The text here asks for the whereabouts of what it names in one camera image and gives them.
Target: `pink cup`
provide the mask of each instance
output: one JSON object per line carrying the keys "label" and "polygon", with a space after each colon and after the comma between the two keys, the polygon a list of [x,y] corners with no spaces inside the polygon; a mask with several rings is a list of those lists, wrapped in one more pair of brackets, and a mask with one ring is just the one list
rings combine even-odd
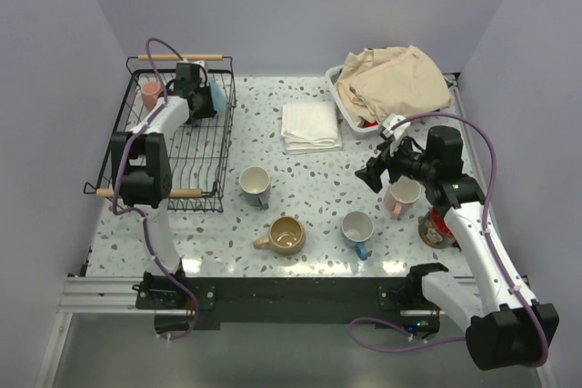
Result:
{"label": "pink cup", "polygon": [[398,182],[388,186],[384,205],[393,220],[408,211],[420,197],[421,189],[417,181],[401,176]]}
{"label": "pink cup", "polygon": [[162,85],[159,82],[146,82],[142,85],[142,100],[148,113],[156,107],[157,99],[162,91]]}

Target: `table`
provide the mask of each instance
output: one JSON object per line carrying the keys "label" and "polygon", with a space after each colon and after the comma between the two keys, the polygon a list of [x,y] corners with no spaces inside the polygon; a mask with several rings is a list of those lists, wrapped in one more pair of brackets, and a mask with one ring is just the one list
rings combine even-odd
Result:
{"label": "table", "polygon": [[[236,79],[238,107],[235,110],[232,145],[228,158],[225,211],[219,213],[171,212],[170,227],[177,251],[190,277],[295,277],[404,276],[412,265],[440,262],[455,276],[472,275],[463,254],[456,248],[435,250],[417,233],[417,220],[429,203],[421,197],[405,216],[393,221],[383,205],[387,187],[373,193],[354,171],[376,153],[379,137],[356,139],[347,123],[341,123],[341,151],[286,155],[281,138],[281,110],[286,102],[332,100],[323,77],[261,77]],[[458,90],[451,87],[453,101]],[[453,106],[445,112],[456,113]],[[424,145],[430,127],[444,124],[459,127],[444,117],[414,123],[410,129]],[[467,153],[465,173],[473,174]],[[245,203],[238,176],[251,165],[263,166],[272,179],[270,209],[260,211]],[[369,214],[375,226],[367,244],[369,257],[360,261],[341,240],[339,226],[351,211]],[[282,257],[258,251],[255,239],[278,216],[293,215],[307,231],[301,253]],[[113,216],[109,202],[93,236],[86,276],[139,277],[149,258],[143,247],[141,226],[135,216]]]}

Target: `gray floor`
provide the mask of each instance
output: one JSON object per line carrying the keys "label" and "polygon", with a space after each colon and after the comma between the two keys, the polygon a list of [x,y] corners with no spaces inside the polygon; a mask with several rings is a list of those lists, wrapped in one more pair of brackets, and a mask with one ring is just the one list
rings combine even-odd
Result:
{"label": "gray floor", "polygon": [[[363,326],[384,346],[406,339]],[[439,337],[459,335],[444,319]],[[374,353],[341,325],[225,324],[167,344],[150,315],[78,315],[55,387],[539,387],[524,367],[479,371],[463,343],[421,352]]]}

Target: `rack handle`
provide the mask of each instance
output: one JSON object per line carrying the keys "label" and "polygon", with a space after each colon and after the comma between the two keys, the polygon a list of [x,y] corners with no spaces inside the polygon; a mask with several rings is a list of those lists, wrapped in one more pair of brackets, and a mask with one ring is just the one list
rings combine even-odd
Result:
{"label": "rack handle", "polygon": [[[184,54],[182,55],[188,61],[222,61],[223,56],[220,54]],[[149,58],[145,54],[137,56],[140,61],[147,61]],[[154,61],[180,61],[174,54],[155,54],[152,55]]]}
{"label": "rack handle", "polygon": [[[98,197],[113,197],[113,188],[98,188],[95,191]],[[202,197],[201,188],[174,188],[170,191],[171,199],[196,199]]]}

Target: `black wire rack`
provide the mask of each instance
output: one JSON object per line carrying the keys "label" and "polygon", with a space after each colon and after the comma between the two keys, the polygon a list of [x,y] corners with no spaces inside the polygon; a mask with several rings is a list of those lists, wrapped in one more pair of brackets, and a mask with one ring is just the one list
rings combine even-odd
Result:
{"label": "black wire rack", "polygon": [[[129,57],[125,63],[131,77],[112,133],[128,131],[148,114],[140,96],[140,87],[146,82],[156,81],[156,76],[151,69],[132,71],[129,64],[136,59],[137,57]],[[166,138],[166,149],[172,168],[172,187],[202,190],[201,197],[170,198],[169,210],[219,213],[224,211],[222,198],[225,189],[228,149],[231,144],[233,112],[236,108],[236,87],[233,59],[231,56],[224,56],[223,61],[228,64],[228,68],[210,68],[207,69],[207,73],[222,87],[226,98],[226,110],[213,118],[183,124],[176,129],[172,137]],[[164,84],[175,77],[175,69],[158,70],[163,76]],[[142,164],[139,161],[132,161],[132,163]],[[86,182],[83,192],[96,194],[97,189],[109,188],[111,185],[111,154],[108,146],[96,182],[94,184]]]}

